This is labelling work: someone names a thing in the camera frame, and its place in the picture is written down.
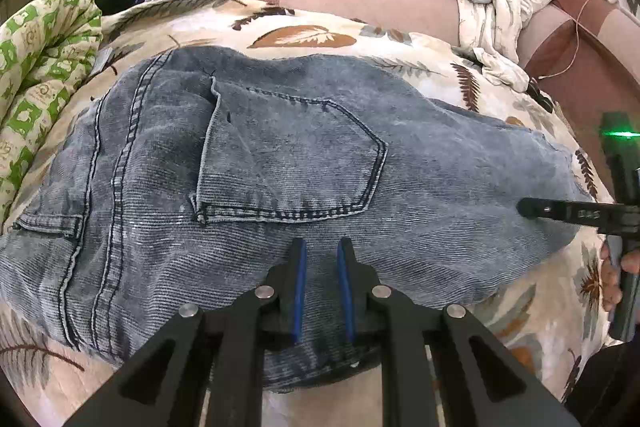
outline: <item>hand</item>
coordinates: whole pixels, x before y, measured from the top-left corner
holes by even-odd
[[[609,245],[605,241],[600,250],[600,258],[604,259],[600,269],[600,281],[602,282],[602,307],[606,312],[611,311],[616,304],[622,301],[620,281],[615,268],[611,266],[609,255]],[[640,273],[640,250],[623,255],[620,266],[625,272]]]

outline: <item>white string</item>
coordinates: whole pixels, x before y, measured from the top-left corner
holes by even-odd
[[[558,76],[559,74],[563,74],[566,73],[567,71],[569,71],[569,69],[571,68],[571,66],[573,66],[576,57],[578,56],[578,50],[580,49],[580,32],[578,31],[579,28],[583,28],[586,30],[586,28],[584,28],[584,26],[580,26],[579,22],[580,22],[580,16],[582,15],[582,12],[584,10],[584,7],[587,6],[587,3],[590,0],[586,0],[584,2],[584,4],[582,5],[582,8],[580,8],[580,11],[578,12],[578,18],[574,19],[573,17],[571,17],[569,15],[569,17],[571,17],[571,19],[574,19],[575,22],[575,53],[574,53],[574,58],[571,59],[571,63],[569,63],[569,65],[564,68],[564,70],[560,71],[560,73],[554,73],[554,74],[545,74],[543,76],[539,76],[538,80],[542,80],[543,78],[551,78],[552,76]]]

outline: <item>green patterned blanket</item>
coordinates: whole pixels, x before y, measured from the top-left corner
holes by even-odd
[[[0,216],[86,80],[102,41],[94,0],[35,0],[0,26]]]

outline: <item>gray denim jeans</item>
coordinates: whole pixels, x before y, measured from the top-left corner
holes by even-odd
[[[79,118],[0,238],[0,298],[121,362],[181,304],[231,304],[305,237],[302,341],[265,359],[269,387],[301,385],[366,355],[344,334],[341,237],[418,304],[479,301],[574,237],[516,211],[524,196],[587,200],[571,159],[354,58],[182,48]]]

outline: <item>bed sheet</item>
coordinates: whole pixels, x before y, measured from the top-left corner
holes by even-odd
[[[401,76],[422,95],[524,125],[574,153],[578,182],[596,201],[611,197],[566,126],[528,95],[494,86],[478,65],[449,44],[418,33],[373,28],[337,16],[270,6],[256,0],[159,0],[105,17],[104,71],[78,90],[34,159],[14,201],[9,225],[28,204],[78,114],[140,60],[181,46],[228,46],[253,58],[310,54],[359,57]],[[590,355],[608,343],[600,306],[604,238],[581,227],[574,240],[472,311],[558,399],[571,390]],[[62,425],[114,368],[48,339],[0,305],[0,365],[44,427]],[[263,425],[382,425],[380,369],[333,385],[288,394],[264,393]]]

